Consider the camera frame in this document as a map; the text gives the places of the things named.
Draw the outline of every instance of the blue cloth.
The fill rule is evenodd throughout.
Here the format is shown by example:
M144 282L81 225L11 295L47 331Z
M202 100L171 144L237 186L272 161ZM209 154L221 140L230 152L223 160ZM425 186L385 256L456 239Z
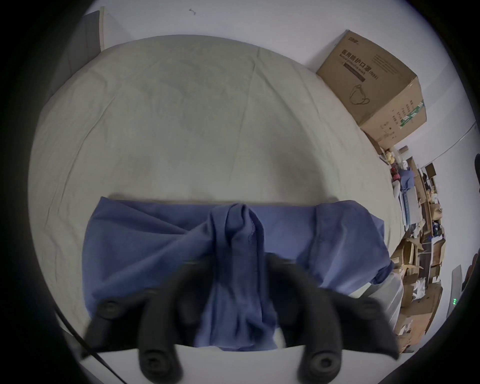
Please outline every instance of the blue cloth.
M399 169L398 174L400 175L400 190L402 192L406 192L415 186L415 173L410 167L407 170Z
M156 204L101 198L83 247L87 309L161 285L187 260L215 255L197 347L276 348L265 252L296 260L319 287L350 294L392 271L384 223L353 201L313 207Z

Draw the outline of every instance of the cluttered shelf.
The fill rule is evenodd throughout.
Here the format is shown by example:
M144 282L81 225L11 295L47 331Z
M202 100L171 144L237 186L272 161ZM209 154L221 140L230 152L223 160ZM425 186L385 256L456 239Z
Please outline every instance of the cluttered shelf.
M385 160L392 164L393 179L398 178L396 173L402 174L401 170L409 171L408 178L413 177L410 186L414 186L409 188L408 182L402 182L399 202L406 233L391 256L404 289L395 327L400 352L418 344L432 323L442 296L439 276L445 252L435 168L428 164L418 169L412 157L405 164L401 155L407 151L402 148L385 154Z

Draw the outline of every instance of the beige bed sheet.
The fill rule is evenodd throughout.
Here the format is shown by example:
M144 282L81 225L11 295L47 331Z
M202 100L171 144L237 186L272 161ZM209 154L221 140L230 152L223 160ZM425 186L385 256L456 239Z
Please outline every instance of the beige bed sheet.
M256 46L164 36L109 48L45 105L29 211L38 260L67 319L88 323L85 227L101 196L162 202L355 200L403 232L388 167L330 89Z

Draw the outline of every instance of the cardboard box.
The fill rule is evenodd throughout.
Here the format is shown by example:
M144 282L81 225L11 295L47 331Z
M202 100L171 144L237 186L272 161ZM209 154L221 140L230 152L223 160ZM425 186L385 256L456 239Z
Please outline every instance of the cardboard box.
M398 352L402 353L404 350L407 349L409 345L411 345L412 341L412 334L405 333L402 336L396 337L396 343L398 344Z
M413 300L413 285L412 284L406 284L403 285L403 296L402 296L402 302L400 303L401 307L408 308L408 306L412 303Z
M430 216L432 217L432 221L440 220L443 217L440 204L430 204Z
M442 263L445 257L445 239L437 241L432 250L432 266Z
M407 316L433 314L436 312L440 297L442 296L442 285L440 283L429 284L425 296L420 300L413 300L408 306L405 314Z
M431 313L425 313L420 315L413 315L412 318L412 325L411 325L411 340L410 345L418 344L428 329L428 325L430 324L430 320L432 319Z
M404 309L400 310L400 315L398 316L398 321L396 323L394 332L395 334L406 337L405 335L410 335L409 344L415 345L418 344L425 334L426 329L432 318L431 313L424 313L420 315L411 315L407 316L402 313Z
M403 284L406 285L406 284L415 284L416 281L418 280L419 278L419 273L416 272L416 273L413 273L411 275L406 275L404 276L403 278Z
M427 121L417 75L391 53L351 31L317 74L383 149Z
M400 336L410 334L410 344L418 344L432 324L441 297L441 284L430 284L424 297L412 301L408 306L402 306L395 325L395 334Z
M423 204L427 201L427 191L425 190L425 185L423 185L423 180L421 178L417 165L415 164L415 161L413 161L412 157L407 159L407 164L415 175L413 179L415 182L415 190L417 191L417 196L420 204Z
M432 277L437 277L437 276L440 276L440 266L439 265L435 265L433 267L430 267L430 275L429 277L432 278Z
M435 167L433 166L433 163L426 165L425 171L427 172L427 176L429 179L433 179L437 175L437 172L435 172Z

